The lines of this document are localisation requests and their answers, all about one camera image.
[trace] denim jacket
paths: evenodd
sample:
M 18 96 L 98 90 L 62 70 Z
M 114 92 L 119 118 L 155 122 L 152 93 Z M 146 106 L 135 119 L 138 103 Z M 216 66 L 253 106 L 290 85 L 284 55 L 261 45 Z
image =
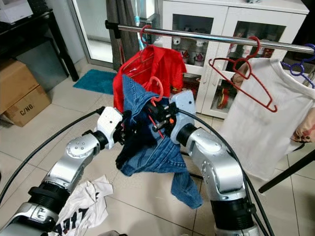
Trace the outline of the denim jacket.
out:
M 125 124 L 132 129 L 137 127 L 119 154 L 116 165 L 126 176 L 139 172 L 174 173 L 171 193 L 191 208 L 202 205 L 199 190 L 191 179 L 180 154 L 180 145 L 169 137 L 152 131 L 153 124 L 142 111 L 145 104 L 157 94 L 146 92 L 134 80 L 123 76 L 124 110 L 131 110 L 131 117 Z M 168 104 L 168 98 L 162 100 Z

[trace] cardboard box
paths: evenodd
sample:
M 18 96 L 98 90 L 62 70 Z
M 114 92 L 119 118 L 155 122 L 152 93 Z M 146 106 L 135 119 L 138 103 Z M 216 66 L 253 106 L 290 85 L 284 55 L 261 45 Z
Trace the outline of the cardboard box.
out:
M 25 64 L 16 60 L 0 63 L 0 114 L 38 86 Z
M 44 89 L 38 85 L 26 96 L 7 109 L 1 119 L 23 127 L 51 103 Z

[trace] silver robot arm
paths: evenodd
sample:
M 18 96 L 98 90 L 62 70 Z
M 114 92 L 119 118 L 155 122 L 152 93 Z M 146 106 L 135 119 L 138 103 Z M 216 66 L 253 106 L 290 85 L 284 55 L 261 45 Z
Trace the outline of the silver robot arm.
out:
M 111 149 L 122 115 L 106 107 L 95 132 L 71 140 L 62 158 L 47 173 L 39 187 L 30 189 L 31 198 L 23 203 L 0 231 L 0 236 L 45 236 L 54 229 L 66 200 L 80 181 L 84 168 L 99 154 Z
M 195 114 L 191 91 L 176 94 L 171 101 L 173 107 Z M 169 118 L 168 109 L 171 106 L 163 107 L 162 115 L 158 117 Z M 121 121 L 122 115 L 107 107 L 97 122 L 96 132 L 70 141 L 63 157 L 52 167 L 41 185 L 29 191 L 30 200 L 21 205 L 0 236 L 45 236 L 46 232 L 52 231 L 84 168 L 100 150 L 114 145 L 114 134 Z M 157 123 L 154 130 L 163 128 L 165 124 L 166 120 Z M 187 148 L 202 173 L 215 218 L 216 235 L 258 236 L 259 230 L 252 220 L 242 170 L 237 161 L 219 138 L 202 128 L 197 129 L 192 118 L 177 113 L 174 124 L 169 136 L 174 143 L 181 143 Z

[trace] white cabinet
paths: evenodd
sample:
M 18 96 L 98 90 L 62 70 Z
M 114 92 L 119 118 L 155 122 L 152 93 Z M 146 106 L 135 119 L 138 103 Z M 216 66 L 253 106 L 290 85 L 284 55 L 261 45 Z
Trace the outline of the white cabinet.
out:
M 207 34 L 222 34 L 228 7 L 186 2 L 163 2 L 163 28 L 166 30 L 197 31 Z M 201 112 L 210 76 L 206 64 L 217 54 L 219 43 L 165 37 L 163 47 L 172 48 L 183 55 L 187 74 L 185 87 L 193 91 L 196 110 Z
M 250 4 L 243 0 L 182 0 L 163 2 L 163 28 L 166 30 L 191 30 L 214 35 L 250 37 L 292 43 L 306 15 L 307 8 L 300 0 L 265 0 Z M 225 118 L 236 95 L 236 90 L 208 65 L 209 59 L 246 57 L 253 53 L 255 47 L 231 45 L 228 43 L 204 43 L 197 47 L 197 41 L 181 39 L 178 43 L 165 37 L 163 46 L 175 49 L 183 55 L 188 74 L 184 86 L 196 93 L 197 112 L 219 118 Z M 261 48 L 258 57 L 283 59 L 286 51 Z M 215 67 L 231 78 L 232 64 L 218 61 Z M 201 76 L 195 82 L 194 75 Z M 228 93 L 228 102 L 219 106 L 222 93 Z

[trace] glass door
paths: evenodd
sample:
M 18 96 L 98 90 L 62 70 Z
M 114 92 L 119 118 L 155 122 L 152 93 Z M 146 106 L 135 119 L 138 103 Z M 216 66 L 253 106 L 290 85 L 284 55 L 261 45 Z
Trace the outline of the glass door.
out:
M 256 36 L 260 40 L 291 43 L 304 20 L 303 15 L 257 9 L 230 7 L 222 35 L 248 38 Z M 256 47 L 220 43 L 216 58 L 246 58 L 254 53 Z M 286 54 L 283 50 L 261 47 L 256 57 L 277 58 L 282 60 Z M 215 67 L 231 79 L 234 75 L 233 64 L 216 61 Z M 216 71 L 211 72 L 202 113 L 225 118 L 237 94 L 236 89 L 224 80 Z
M 105 0 L 68 0 L 89 63 L 112 67 L 113 53 Z
M 164 1 L 163 29 L 220 35 L 227 9 L 226 6 Z M 209 84 L 210 75 L 205 65 L 216 55 L 218 46 L 216 42 L 204 40 L 163 38 L 163 47 L 178 51 L 186 64 L 184 90 L 192 90 L 197 112 L 201 112 Z

